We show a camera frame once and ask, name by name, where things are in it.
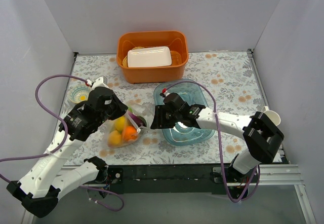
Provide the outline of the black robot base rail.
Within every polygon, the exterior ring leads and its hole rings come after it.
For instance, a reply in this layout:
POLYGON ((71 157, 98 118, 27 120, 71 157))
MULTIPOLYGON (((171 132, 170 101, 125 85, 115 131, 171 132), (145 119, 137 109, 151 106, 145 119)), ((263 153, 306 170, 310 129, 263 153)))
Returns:
POLYGON ((102 186, 117 194, 211 193, 225 195, 220 164, 112 165, 102 186))

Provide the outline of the clear zip top bag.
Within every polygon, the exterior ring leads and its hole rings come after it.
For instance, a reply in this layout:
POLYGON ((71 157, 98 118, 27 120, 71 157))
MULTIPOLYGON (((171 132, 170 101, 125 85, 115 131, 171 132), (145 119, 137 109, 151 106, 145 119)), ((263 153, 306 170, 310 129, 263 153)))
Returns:
POLYGON ((153 121, 152 111, 140 104, 127 102, 127 112, 112 121, 107 121, 102 137, 102 146, 116 149, 128 146, 140 139, 149 130, 153 121))

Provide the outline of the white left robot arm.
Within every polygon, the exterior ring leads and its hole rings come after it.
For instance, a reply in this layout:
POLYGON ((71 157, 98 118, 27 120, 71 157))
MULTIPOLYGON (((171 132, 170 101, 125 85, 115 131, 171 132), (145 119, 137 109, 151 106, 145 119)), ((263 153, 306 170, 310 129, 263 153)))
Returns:
POLYGON ((98 157, 86 159, 61 176, 58 173, 91 134, 107 120, 123 116, 127 109, 113 90, 102 86, 91 90, 88 99, 65 116, 45 154, 24 177, 10 181, 7 190, 28 212, 42 218, 77 187, 89 181, 103 183, 108 177, 108 165, 98 157))

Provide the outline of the purple eggplant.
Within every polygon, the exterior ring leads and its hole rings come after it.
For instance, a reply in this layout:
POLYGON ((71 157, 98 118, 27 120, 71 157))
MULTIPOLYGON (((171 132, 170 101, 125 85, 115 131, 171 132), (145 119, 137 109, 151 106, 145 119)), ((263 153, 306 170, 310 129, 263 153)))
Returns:
POLYGON ((146 123, 145 119, 141 116, 137 116, 137 115, 133 114, 133 112, 130 110, 127 111, 126 117, 136 129, 147 127, 147 123, 146 123))

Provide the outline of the yellow peach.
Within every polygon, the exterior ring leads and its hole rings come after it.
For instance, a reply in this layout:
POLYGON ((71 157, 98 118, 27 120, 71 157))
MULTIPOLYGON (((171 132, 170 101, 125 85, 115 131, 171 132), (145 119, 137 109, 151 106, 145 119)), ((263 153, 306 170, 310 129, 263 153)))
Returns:
POLYGON ((119 147, 122 143, 122 135, 117 131, 111 131, 108 135, 107 145, 109 147, 119 147))

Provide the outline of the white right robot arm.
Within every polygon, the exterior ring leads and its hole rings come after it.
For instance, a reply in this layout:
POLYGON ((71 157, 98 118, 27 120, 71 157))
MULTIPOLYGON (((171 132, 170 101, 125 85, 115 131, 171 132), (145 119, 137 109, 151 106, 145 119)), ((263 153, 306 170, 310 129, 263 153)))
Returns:
POLYGON ((271 164, 284 140, 284 134, 265 113, 252 116, 215 113, 201 104, 189 105, 178 94, 171 93, 162 105, 155 107, 151 129, 168 129, 180 122, 187 127, 220 130, 246 142, 247 149, 235 156, 226 175, 235 182, 243 181, 259 164, 271 164))

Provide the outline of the yellow lemon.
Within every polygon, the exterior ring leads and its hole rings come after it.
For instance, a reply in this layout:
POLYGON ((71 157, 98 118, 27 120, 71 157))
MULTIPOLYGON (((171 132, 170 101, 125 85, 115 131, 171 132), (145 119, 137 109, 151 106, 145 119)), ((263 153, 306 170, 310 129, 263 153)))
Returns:
POLYGON ((118 132, 122 132, 125 126, 127 126, 127 119, 125 116, 121 116, 114 121, 114 127, 118 132))

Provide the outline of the orange tangerine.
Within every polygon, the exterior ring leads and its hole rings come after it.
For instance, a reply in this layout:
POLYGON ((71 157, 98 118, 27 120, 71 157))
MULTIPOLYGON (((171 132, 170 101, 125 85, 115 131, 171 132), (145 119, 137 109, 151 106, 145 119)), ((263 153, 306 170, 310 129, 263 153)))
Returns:
POLYGON ((138 138, 137 130, 134 126, 126 126, 122 132, 122 140, 124 142, 135 141, 138 138))

